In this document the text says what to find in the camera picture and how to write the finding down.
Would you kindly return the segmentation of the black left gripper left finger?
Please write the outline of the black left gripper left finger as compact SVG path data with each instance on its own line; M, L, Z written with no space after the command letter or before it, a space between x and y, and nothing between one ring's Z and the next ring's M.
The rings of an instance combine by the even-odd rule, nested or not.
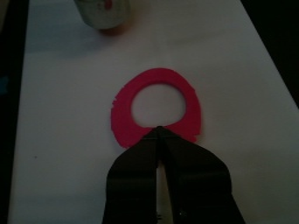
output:
M102 224L157 224L157 144L153 129L117 158L107 174Z

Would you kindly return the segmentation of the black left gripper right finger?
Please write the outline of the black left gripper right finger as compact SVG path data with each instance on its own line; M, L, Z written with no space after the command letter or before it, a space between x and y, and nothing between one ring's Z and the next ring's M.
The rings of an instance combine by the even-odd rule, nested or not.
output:
M226 164L167 128L159 127L158 134L174 224L246 224Z

